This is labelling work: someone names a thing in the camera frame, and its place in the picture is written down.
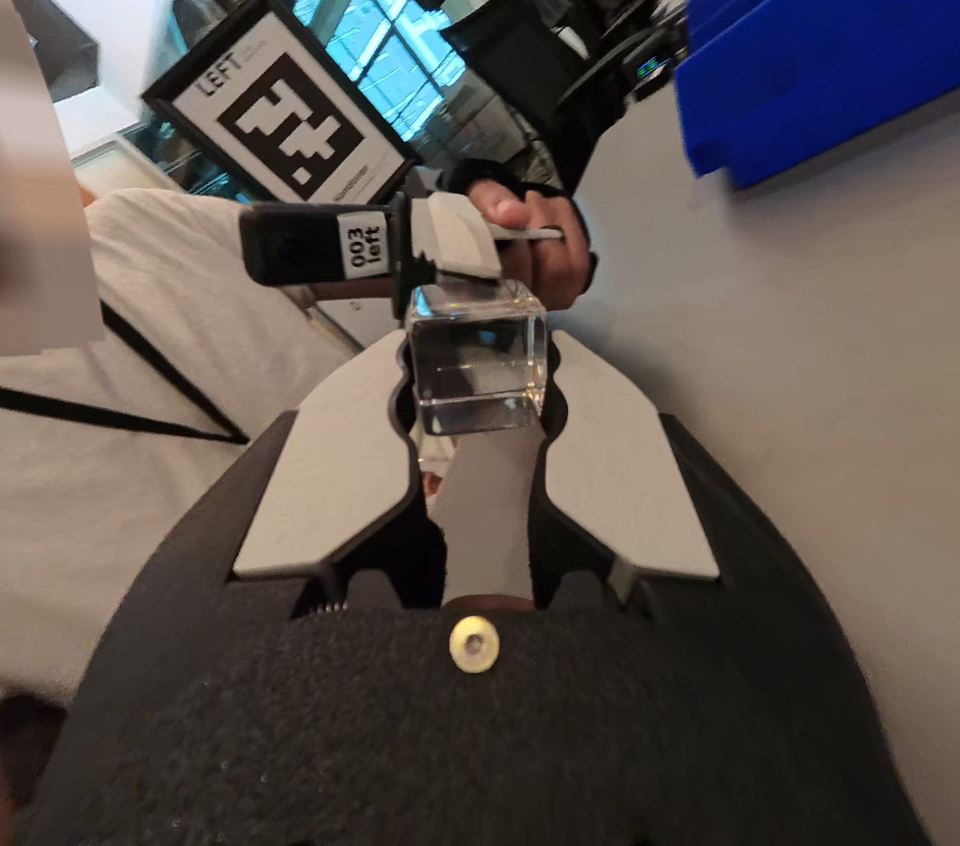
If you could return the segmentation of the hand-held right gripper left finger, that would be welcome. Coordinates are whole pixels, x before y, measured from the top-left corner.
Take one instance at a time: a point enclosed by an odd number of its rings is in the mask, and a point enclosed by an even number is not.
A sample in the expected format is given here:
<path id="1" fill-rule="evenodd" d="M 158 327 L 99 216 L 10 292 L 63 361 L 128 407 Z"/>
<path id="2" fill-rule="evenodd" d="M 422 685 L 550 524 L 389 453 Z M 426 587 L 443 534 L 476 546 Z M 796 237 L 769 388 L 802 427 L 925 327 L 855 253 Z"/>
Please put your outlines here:
<path id="1" fill-rule="evenodd" d="M 332 576 L 412 496 L 412 445 L 395 414 L 405 339 L 387 334 L 306 396 L 234 561 L 237 578 Z"/>

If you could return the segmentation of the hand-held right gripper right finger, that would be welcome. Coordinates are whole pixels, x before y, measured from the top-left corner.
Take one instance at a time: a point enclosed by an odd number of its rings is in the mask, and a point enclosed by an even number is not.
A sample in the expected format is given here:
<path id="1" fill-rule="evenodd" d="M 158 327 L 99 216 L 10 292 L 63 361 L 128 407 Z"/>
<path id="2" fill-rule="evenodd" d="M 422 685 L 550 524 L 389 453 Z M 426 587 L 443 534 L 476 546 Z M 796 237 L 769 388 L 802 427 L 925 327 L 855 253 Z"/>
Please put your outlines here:
<path id="1" fill-rule="evenodd" d="M 717 580 L 719 565 L 654 404 L 568 333 L 549 344 L 531 552 L 601 580 Z"/>

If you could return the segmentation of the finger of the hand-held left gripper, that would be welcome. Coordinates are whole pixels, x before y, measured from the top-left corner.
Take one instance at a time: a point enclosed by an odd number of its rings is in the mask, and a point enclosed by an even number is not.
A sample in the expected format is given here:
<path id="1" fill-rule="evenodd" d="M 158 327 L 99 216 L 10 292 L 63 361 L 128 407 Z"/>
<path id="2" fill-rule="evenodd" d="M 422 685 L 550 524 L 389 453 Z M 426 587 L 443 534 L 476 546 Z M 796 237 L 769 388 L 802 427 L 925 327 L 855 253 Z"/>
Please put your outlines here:
<path id="1" fill-rule="evenodd" d="M 434 192 L 411 203 L 414 259 L 437 272 L 488 281 L 502 277 L 496 241 L 481 212 L 464 195 Z"/>
<path id="2" fill-rule="evenodd" d="M 431 511 L 446 545 L 443 598 L 532 600 L 529 503 L 540 429 L 462 436 Z"/>

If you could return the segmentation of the large clear cube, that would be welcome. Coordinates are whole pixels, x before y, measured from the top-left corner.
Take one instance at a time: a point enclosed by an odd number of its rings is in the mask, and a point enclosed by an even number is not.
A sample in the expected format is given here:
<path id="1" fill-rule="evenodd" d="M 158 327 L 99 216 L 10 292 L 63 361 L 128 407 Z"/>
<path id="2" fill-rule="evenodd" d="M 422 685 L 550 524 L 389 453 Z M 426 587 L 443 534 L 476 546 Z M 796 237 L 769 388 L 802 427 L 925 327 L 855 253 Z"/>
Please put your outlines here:
<path id="1" fill-rule="evenodd" d="M 454 439 L 539 423 L 547 314 L 521 282 L 451 278 L 416 287 L 405 324 L 426 435 Z"/>

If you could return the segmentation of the person's left forearm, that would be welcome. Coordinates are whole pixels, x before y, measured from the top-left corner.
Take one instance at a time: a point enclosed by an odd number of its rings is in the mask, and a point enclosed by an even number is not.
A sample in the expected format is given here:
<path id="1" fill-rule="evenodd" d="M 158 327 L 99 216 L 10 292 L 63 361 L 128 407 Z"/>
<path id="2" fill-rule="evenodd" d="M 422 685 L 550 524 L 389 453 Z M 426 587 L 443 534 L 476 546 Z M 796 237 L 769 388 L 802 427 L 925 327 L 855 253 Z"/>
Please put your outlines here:
<path id="1" fill-rule="evenodd" d="M 306 292 L 317 302 L 393 300 L 396 288 L 390 276 L 374 276 L 308 284 Z"/>

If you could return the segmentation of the framed black-white marker sign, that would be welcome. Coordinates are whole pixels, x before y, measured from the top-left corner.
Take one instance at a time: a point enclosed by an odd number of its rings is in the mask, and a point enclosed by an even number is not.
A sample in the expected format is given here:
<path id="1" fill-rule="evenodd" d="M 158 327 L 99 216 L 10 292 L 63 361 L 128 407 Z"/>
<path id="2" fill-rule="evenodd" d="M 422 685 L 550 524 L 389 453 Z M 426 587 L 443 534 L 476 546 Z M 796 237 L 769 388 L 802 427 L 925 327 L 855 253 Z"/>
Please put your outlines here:
<path id="1" fill-rule="evenodd" d="M 141 98 L 261 202 L 385 204 L 422 163 L 281 0 L 246 0 Z"/>

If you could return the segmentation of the black office chair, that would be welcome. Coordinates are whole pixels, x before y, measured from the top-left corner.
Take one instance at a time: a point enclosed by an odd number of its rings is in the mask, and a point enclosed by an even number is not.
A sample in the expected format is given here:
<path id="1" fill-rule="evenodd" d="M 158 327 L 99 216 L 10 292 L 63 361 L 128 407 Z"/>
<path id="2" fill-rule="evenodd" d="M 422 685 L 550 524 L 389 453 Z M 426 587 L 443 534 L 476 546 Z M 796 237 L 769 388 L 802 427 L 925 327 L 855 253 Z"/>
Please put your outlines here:
<path id="1" fill-rule="evenodd" d="M 636 0 L 606 26 L 594 0 L 488 0 L 440 35 L 546 138 L 563 115 L 600 123 L 668 84 L 633 88 L 645 60 L 685 56 L 683 17 L 668 14 L 664 0 Z"/>

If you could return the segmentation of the black box speaker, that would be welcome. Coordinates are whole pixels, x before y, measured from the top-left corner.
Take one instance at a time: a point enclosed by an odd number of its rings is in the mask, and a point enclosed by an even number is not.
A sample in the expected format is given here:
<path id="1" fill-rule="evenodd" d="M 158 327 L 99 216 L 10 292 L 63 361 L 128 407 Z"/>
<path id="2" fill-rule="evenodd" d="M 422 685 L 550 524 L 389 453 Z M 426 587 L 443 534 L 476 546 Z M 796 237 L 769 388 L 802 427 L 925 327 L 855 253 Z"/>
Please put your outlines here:
<path id="1" fill-rule="evenodd" d="M 11 0 L 30 36 L 51 101 L 101 84 L 99 44 L 53 0 Z"/>

